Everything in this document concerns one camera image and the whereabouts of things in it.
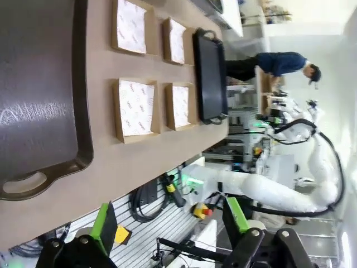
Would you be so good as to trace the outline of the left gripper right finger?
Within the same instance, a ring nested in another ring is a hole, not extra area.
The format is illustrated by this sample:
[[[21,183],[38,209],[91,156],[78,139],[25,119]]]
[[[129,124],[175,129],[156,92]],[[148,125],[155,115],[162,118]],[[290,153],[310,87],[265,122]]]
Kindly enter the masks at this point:
[[[310,267],[310,258],[293,229],[270,233],[250,227],[234,197],[224,201],[223,222],[232,252],[222,267]]]

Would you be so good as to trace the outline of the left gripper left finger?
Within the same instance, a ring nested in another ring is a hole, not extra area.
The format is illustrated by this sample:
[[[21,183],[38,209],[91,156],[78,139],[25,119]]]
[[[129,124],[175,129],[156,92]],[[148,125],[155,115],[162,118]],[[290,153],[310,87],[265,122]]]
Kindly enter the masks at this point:
[[[89,234],[65,243],[59,238],[47,240],[37,267],[116,267],[109,257],[117,231],[111,202],[103,203]]]

